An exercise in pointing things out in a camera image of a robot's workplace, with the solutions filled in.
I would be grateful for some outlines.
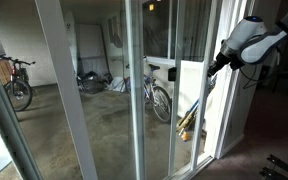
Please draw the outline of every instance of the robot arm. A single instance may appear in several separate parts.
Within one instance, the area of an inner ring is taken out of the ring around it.
[[[223,42],[216,62],[208,70],[208,76],[213,76],[226,64],[236,70],[244,64],[263,62],[272,49],[287,36],[288,14],[271,31],[266,31],[263,20],[259,17],[244,18]]]

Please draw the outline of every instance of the stained concrete floor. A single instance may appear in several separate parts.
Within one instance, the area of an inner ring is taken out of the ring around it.
[[[23,134],[44,179],[82,179],[57,85],[36,87],[32,104],[17,113]],[[99,179],[135,179],[129,94],[103,91],[81,94],[92,153]],[[145,112],[147,179],[168,172],[170,125],[162,124],[151,107]],[[189,162],[191,141],[176,136],[175,171]],[[201,141],[200,152],[205,141]],[[13,164],[0,180],[20,179]]]

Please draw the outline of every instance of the bicycle handlebar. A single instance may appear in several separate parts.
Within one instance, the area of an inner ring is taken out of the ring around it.
[[[6,57],[5,54],[1,54],[0,55],[0,60],[1,59],[9,60],[9,61],[12,61],[13,63],[17,63],[17,64],[26,64],[26,65],[29,65],[29,66],[36,63],[35,61],[33,61],[31,63],[28,63],[28,62],[25,62],[25,61],[20,61],[18,59],[12,59],[12,57]]]

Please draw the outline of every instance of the bicycle tire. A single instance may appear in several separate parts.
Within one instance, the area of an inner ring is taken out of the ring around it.
[[[155,97],[152,98],[154,112],[162,123],[169,123],[171,121],[172,111],[171,99],[167,92],[160,86],[153,87],[153,91],[155,94]]]
[[[11,92],[11,81],[5,85],[5,91],[10,99],[14,111],[19,112],[25,110],[32,102],[33,93],[31,86],[20,80],[13,80],[14,93]]]

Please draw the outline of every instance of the bicycle seat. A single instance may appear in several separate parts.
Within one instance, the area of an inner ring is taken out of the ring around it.
[[[151,71],[155,71],[155,70],[160,69],[159,66],[154,66],[154,65],[152,65],[152,64],[149,64],[149,66],[150,66],[150,68],[151,68]]]

